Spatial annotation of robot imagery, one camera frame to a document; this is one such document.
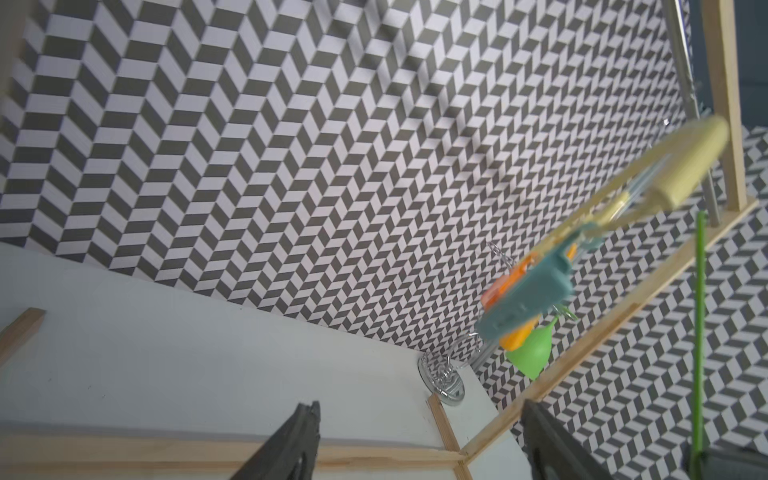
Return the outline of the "green plastic wine glass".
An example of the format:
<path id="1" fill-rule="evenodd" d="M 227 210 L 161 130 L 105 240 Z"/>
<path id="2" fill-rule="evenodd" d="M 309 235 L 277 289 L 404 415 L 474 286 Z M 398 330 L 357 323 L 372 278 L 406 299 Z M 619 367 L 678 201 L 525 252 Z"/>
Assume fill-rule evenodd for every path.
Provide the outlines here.
<path id="1" fill-rule="evenodd" d="M 548 365 L 553 344 L 553 331 L 559 320 L 555 316 L 547 325 L 536 327 L 531 320 L 523 327 L 502 338 L 500 344 L 507 360 L 530 380 L 538 378 Z"/>

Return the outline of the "wooden clothes rack frame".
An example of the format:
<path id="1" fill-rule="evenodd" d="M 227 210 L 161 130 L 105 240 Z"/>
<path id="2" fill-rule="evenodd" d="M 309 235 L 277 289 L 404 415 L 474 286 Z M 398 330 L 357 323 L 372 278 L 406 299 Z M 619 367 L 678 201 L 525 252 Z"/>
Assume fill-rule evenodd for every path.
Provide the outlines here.
<path id="1" fill-rule="evenodd" d="M 767 267 L 734 5 L 690 16 L 698 119 L 730 134 L 708 307 L 743 318 Z M 3 478 L 226 478 L 312 401 L 352 463 L 527 477 L 530 399 L 618 476 L 677 471 L 699 193 L 552 249 L 573 292 L 534 317 L 537 379 L 502 337 L 458 406 L 417 367 L 502 274 L 486 241 L 529 272 L 693 121 L 661 1 L 5 1 L 1 97 L 1 322 L 39 324 L 1 369 Z"/>

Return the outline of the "orange clothes peg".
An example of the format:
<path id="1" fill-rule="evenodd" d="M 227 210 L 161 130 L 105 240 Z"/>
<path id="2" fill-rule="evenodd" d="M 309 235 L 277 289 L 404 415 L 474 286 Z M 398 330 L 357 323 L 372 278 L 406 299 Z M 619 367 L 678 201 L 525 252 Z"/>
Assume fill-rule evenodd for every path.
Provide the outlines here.
<path id="1" fill-rule="evenodd" d="M 498 278 L 492 286 L 481 296 L 481 304 L 485 310 L 489 310 L 501 297 L 506 293 L 522 276 L 526 273 L 529 267 L 533 266 L 534 261 L 531 259 L 522 260 L 518 264 L 514 264 L 512 259 L 501 250 L 501 248 L 492 243 L 487 242 L 486 246 L 490 251 L 497 255 L 502 263 L 509 268 L 509 270 Z M 528 321 L 524 326 L 512 331 L 511 333 L 503 336 L 499 341 L 500 346 L 505 351 L 514 351 L 519 349 L 530 336 L 534 327 L 537 325 L 538 319 L 534 318 Z"/>

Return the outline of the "metal rack rail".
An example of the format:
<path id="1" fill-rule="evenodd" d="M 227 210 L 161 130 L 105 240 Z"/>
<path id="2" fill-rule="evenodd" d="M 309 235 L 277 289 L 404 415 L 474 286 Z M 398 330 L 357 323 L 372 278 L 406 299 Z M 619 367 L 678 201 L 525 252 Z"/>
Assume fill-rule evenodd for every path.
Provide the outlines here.
<path id="1" fill-rule="evenodd" d="M 700 111 L 692 74 L 688 42 L 685 35 L 682 8 L 677 0 L 662 0 L 661 5 L 682 96 L 683 110 L 688 120 L 695 120 L 700 117 Z M 717 227 L 721 223 L 721 217 L 710 171 L 702 179 L 701 185 L 706 209 L 709 214 L 710 226 Z"/>

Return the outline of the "yellow arched peg hanger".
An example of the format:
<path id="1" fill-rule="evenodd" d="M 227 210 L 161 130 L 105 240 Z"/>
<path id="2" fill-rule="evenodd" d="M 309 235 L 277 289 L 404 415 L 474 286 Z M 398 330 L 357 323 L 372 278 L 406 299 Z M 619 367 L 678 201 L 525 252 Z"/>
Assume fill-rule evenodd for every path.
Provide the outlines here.
<path id="1" fill-rule="evenodd" d="M 719 115 L 685 123 L 633 160 L 539 242 L 541 258 L 572 234 L 600 237 L 647 217 L 679 208 L 703 181 L 730 139 Z"/>

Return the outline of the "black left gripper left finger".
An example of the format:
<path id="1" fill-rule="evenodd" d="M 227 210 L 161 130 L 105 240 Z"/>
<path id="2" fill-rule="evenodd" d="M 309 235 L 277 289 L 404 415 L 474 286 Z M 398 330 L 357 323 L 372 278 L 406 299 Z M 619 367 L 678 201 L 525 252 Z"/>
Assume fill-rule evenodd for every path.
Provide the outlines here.
<path id="1" fill-rule="evenodd" d="M 294 413 L 251 456 L 231 480 L 310 480 L 320 445 L 318 401 L 299 403 Z"/>

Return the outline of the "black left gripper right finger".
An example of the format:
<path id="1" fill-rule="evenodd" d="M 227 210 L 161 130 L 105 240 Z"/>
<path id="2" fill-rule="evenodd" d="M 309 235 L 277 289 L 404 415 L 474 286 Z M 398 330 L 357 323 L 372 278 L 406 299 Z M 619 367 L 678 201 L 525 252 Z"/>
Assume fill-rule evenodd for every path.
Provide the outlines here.
<path id="1" fill-rule="evenodd" d="M 540 403 L 522 409 L 524 452 L 534 480 L 611 480 L 612 476 Z"/>

